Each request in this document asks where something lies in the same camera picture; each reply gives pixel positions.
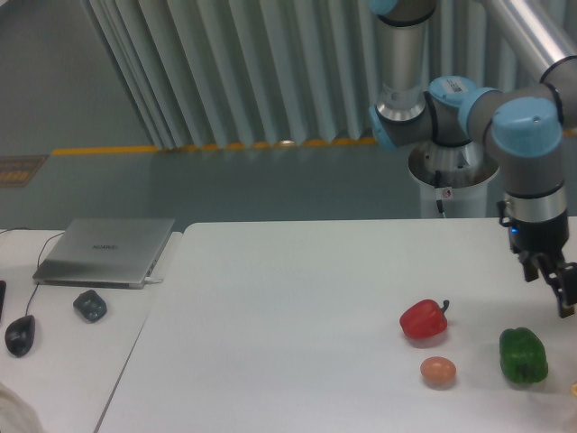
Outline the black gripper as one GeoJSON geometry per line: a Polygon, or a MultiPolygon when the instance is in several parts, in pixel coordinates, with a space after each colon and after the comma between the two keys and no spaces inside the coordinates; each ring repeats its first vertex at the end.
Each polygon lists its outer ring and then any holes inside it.
{"type": "Polygon", "coordinates": [[[555,295],[558,316],[568,318],[573,315],[576,309],[576,263],[566,263],[563,256],[563,247],[569,239],[567,211],[546,221],[526,222],[512,216],[505,200],[497,203],[497,209],[499,224],[508,229],[509,247],[512,253],[518,254],[525,281],[537,280],[541,271],[555,295]]]}

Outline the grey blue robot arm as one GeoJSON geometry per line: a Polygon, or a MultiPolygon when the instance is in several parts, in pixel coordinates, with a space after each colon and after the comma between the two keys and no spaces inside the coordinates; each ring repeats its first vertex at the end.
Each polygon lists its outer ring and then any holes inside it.
{"type": "Polygon", "coordinates": [[[386,149],[423,141],[480,145],[499,166],[499,221],[525,279],[543,278],[567,318],[576,307],[576,266],[563,257],[569,223],[561,140],[576,125],[576,46],[537,1],[483,6],[536,85],[453,93],[439,79],[422,91],[425,26],[435,2],[372,1],[371,12],[392,39],[382,93],[369,110],[373,134],[386,149]]]}

